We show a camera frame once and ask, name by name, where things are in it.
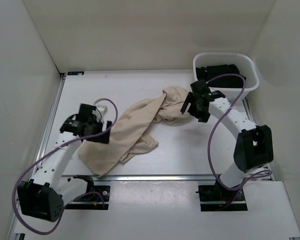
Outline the beige trousers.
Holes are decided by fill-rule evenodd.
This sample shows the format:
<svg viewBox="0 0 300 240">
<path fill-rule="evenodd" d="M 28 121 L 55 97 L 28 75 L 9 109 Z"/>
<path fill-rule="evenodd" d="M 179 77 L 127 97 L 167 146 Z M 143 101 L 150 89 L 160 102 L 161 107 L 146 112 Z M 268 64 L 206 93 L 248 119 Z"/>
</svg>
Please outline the beige trousers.
<svg viewBox="0 0 300 240">
<path fill-rule="evenodd" d="M 77 151 L 78 158 L 95 175 L 102 177 L 118 163 L 124 164 L 137 155 L 148 154 L 159 142 L 148 134 L 152 123 L 164 122 L 173 125 L 188 114 L 181 108 L 189 90 L 180 86 L 168 86 L 157 98 L 142 99 L 117 120 L 110 133 L 109 143 L 84 141 Z"/>
</svg>

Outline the white plastic basket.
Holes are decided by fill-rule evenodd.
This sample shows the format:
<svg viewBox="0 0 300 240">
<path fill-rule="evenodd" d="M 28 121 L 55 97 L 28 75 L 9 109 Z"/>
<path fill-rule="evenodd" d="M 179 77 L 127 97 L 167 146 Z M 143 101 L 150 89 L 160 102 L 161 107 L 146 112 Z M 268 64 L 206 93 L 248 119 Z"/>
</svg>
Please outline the white plastic basket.
<svg viewBox="0 0 300 240">
<path fill-rule="evenodd" d="M 236 65 L 240 74 L 246 77 L 245 89 L 239 98 L 241 101 L 251 91 L 256 90 L 260 84 L 254 62 L 244 54 L 234 52 L 202 52 L 197 54 L 192 61 L 194 80 L 198 80 L 196 67 L 231 64 Z"/>
</svg>

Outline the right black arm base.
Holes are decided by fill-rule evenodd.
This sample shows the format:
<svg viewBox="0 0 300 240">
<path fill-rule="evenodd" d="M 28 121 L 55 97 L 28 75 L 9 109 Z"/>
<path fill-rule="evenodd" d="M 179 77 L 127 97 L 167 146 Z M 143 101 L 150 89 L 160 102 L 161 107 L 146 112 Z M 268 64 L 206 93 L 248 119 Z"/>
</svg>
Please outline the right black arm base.
<svg viewBox="0 0 300 240">
<path fill-rule="evenodd" d="M 244 191 L 227 190 L 218 185 L 199 185 L 201 212 L 244 212 L 248 210 Z"/>
</svg>

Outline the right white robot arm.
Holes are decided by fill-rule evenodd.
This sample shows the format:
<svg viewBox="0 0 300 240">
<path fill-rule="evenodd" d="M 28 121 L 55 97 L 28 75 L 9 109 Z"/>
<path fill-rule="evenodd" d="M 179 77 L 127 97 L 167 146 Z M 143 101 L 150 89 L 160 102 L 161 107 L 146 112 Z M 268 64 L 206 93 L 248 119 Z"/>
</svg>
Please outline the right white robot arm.
<svg viewBox="0 0 300 240">
<path fill-rule="evenodd" d="M 223 124 L 236 140 L 234 162 L 215 177 L 218 185 L 214 193 L 220 200 L 226 200 L 243 186 L 254 170 L 273 161 L 272 131 L 267 125 L 246 119 L 221 91 L 211 90 L 204 80 L 192 83 L 190 88 L 180 112 L 188 112 L 202 123 L 214 116 L 216 125 Z"/>
</svg>

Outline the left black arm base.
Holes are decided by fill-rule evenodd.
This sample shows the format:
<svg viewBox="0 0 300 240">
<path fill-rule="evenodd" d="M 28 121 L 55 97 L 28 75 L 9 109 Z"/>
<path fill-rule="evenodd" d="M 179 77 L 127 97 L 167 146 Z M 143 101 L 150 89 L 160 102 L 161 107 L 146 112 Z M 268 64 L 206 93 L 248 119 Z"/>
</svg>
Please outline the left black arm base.
<svg viewBox="0 0 300 240">
<path fill-rule="evenodd" d="M 87 175 L 75 175 L 73 180 L 85 181 L 85 196 L 76 197 L 72 202 L 66 205 L 67 210 L 108 210 L 111 187 L 109 185 L 96 185 L 94 179 Z"/>
</svg>

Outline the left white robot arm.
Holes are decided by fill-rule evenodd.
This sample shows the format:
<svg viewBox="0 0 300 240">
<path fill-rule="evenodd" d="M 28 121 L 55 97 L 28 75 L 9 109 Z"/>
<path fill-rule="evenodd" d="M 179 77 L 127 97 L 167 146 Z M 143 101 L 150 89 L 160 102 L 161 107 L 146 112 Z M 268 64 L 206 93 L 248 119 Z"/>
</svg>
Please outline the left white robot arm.
<svg viewBox="0 0 300 240">
<path fill-rule="evenodd" d="M 64 206 L 79 198 L 90 200 L 95 194 L 93 179 L 75 175 L 63 179 L 63 173 L 83 141 L 108 144 L 112 121 L 104 121 L 105 105 L 82 103 L 76 114 L 61 125 L 54 152 L 48 154 L 30 180 L 22 180 L 16 189 L 23 215 L 55 222 Z"/>
</svg>

